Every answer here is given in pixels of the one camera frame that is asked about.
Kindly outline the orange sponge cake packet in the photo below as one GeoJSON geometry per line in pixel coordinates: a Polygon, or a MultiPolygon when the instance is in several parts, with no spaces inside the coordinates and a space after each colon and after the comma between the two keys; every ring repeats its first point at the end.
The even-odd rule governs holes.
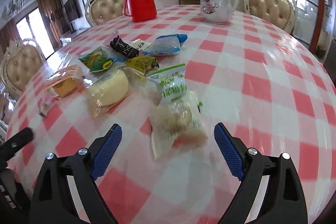
{"type": "Polygon", "coordinates": [[[54,102],[84,88],[83,71],[80,65],[72,65],[59,69],[46,80],[45,99],[54,102]]]}

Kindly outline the wall television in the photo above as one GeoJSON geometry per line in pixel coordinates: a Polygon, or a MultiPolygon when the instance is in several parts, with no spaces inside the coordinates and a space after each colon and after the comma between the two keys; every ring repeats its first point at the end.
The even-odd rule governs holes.
{"type": "Polygon", "coordinates": [[[79,30],[81,28],[81,17],[82,12],[80,9],[80,4],[78,0],[67,0],[64,3],[64,11],[66,13],[67,19],[72,25],[74,30],[79,30]]]}

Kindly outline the chandelier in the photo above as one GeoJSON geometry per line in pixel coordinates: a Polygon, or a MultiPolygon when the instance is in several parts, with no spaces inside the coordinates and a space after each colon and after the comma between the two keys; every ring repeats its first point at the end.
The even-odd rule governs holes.
{"type": "Polygon", "coordinates": [[[13,16],[15,16],[18,12],[23,9],[25,5],[25,0],[10,0],[9,4],[4,7],[2,12],[3,20],[10,20],[13,16]]]}

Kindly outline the yellow green small packet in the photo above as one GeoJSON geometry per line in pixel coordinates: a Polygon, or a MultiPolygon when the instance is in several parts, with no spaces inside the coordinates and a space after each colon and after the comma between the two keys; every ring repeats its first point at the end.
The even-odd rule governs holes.
{"type": "Polygon", "coordinates": [[[125,61],[124,64],[143,75],[154,68],[159,69],[159,63],[153,56],[137,56],[125,61]]]}

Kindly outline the beige tufted chair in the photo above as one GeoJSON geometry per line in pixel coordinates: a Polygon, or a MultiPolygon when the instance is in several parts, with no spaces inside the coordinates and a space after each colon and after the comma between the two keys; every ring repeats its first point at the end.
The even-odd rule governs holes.
{"type": "Polygon", "coordinates": [[[294,29],[298,13],[295,0],[244,0],[244,10],[288,34],[294,29]]]}
{"type": "Polygon", "coordinates": [[[1,79],[5,87],[19,97],[45,62],[35,39],[11,40],[1,61],[1,79]]]}
{"type": "Polygon", "coordinates": [[[88,24],[94,27],[122,16],[124,2],[125,0],[88,0],[84,6],[88,24]]]}

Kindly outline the beige tufted chair right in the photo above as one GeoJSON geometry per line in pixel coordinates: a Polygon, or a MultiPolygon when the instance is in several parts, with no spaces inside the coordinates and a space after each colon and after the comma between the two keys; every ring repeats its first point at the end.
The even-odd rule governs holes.
{"type": "Polygon", "coordinates": [[[294,29],[298,13],[295,0],[244,0],[244,10],[288,34],[294,29]]]}

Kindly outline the round yellow bread packet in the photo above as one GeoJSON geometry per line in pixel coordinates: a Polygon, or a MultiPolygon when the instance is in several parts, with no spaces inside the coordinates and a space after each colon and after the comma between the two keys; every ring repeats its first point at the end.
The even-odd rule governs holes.
{"type": "Polygon", "coordinates": [[[124,63],[84,77],[85,94],[94,117],[108,112],[145,82],[145,76],[124,63]]]}

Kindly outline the beige tufted chair middle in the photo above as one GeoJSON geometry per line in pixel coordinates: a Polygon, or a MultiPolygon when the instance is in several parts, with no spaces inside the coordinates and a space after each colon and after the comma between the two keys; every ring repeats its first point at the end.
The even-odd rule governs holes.
{"type": "Polygon", "coordinates": [[[94,27],[122,16],[124,2],[125,0],[88,0],[84,6],[88,24],[94,27]]]}

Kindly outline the green yellow snack packet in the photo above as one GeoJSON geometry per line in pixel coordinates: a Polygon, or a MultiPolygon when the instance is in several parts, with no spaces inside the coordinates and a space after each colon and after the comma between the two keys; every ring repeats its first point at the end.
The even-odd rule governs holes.
{"type": "Polygon", "coordinates": [[[115,62],[126,61],[126,57],[107,46],[100,46],[92,52],[83,53],[78,59],[92,73],[105,71],[115,62]]]}

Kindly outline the red checkered tablecloth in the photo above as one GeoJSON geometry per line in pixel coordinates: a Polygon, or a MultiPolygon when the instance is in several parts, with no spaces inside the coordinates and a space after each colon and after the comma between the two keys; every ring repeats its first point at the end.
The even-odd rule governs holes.
{"type": "Polygon", "coordinates": [[[335,192],[335,87],[297,40],[242,12],[216,25],[206,22],[197,6],[171,6],[151,21],[119,17],[79,35],[48,59],[19,98],[7,133],[30,127],[35,139],[9,166],[31,194],[48,153],[72,155],[117,123],[122,142],[97,184],[118,221],[217,223],[239,186],[214,140],[219,122],[265,155],[288,153],[302,183],[309,222],[320,215],[335,192]],[[154,159],[148,120],[153,83],[97,117],[83,93],[60,100],[46,118],[39,115],[45,80],[83,52],[108,44],[114,31],[126,42],[188,36],[181,51],[160,59],[159,65],[185,64],[187,86],[203,104],[204,146],[175,143],[154,159]]]}

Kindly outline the red thermos jug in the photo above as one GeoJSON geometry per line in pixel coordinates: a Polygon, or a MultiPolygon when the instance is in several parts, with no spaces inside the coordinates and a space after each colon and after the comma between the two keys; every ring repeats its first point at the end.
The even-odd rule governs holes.
{"type": "Polygon", "coordinates": [[[132,22],[145,22],[157,17],[154,0],[125,0],[123,14],[132,22]]]}

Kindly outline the dark chocolate snack packet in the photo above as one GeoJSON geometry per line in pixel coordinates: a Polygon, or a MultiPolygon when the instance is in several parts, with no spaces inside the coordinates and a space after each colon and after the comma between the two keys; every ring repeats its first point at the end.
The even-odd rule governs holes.
{"type": "Polygon", "coordinates": [[[132,59],[139,55],[139,50],[124,42],[123,39],[120,38],[118,31],[113,33],[113,38],[109,42],[109,46],[112,50],[119,53],[126,59],[132,59]]]}

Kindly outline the green white snack packet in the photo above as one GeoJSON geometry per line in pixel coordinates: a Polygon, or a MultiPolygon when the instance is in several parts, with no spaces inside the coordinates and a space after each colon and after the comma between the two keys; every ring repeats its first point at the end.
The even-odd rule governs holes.
{"type": "Polygon", "coordinates": [[[160,69],[147,76],[147,79],[157,84],[161,96],[158,106],[181,100],[191,91],[185,81],[186,65],[184,63],[160,69]]]}

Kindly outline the white floral teapot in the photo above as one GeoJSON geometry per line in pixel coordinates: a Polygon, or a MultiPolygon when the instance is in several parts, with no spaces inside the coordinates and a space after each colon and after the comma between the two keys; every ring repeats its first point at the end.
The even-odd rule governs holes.
{"type": "Polygon", "coordinates": [[[206,21],[216,24],[228,23],[239,0],[200,0],[200,11],[206,21]]]}

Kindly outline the blue clear snack packet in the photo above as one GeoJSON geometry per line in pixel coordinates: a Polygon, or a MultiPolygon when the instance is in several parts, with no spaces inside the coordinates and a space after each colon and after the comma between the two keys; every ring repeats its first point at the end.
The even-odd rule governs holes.
{"type": "Polygon", "coordinates": [[[141,51],[145,56],[172,56],[181,51],[181,47],[188,39],[186,34],[159,36],[150,46],[141,51]]]}

